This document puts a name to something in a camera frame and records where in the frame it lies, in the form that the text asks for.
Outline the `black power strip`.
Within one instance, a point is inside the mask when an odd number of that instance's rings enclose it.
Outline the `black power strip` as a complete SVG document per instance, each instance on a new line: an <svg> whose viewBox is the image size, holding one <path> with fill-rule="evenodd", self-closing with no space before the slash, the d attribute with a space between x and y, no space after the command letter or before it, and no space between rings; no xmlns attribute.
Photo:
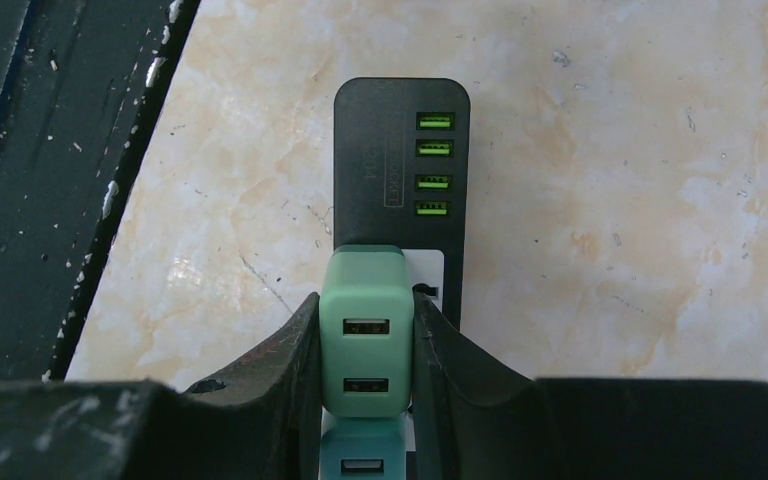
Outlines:
<svg viewBox="0 0 768 480"><path fill-rule="evenodd" d="M471 103L447 78L358 77L334 97L333 244L432 252L427 293L462 318Z"/></svg>

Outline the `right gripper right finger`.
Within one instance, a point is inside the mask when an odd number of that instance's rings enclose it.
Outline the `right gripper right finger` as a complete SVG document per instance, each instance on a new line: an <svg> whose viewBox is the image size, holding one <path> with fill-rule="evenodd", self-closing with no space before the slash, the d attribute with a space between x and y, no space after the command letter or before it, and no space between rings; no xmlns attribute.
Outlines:
<svg viewBox="0 0 768 480"><path fill-rule="evenodd" d="M422 479L768 479L768 383L530 379L414 309Z"/></svg>

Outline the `green plug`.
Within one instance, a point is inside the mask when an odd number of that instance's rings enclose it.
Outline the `green plug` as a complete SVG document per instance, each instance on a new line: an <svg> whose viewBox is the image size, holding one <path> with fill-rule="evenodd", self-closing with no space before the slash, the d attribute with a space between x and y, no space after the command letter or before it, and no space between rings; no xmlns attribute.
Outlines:
<svg viewBox="0 0 768 480"><path fill-rule="evenodd" d="M337 248L318 315L325 409L355 418L404 412L411 395L414 298L402 251Z"/></svg>

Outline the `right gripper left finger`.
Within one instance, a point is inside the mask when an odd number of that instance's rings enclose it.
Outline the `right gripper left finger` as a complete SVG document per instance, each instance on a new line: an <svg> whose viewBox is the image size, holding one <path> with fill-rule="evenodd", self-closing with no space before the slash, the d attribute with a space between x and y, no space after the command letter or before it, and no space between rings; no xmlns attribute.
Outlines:
<svg viewBox="0 0 768 480"><path fill-rule="evenodd" d="M184 392L0 381L0 479L317 478L318 303Z"/></svg>

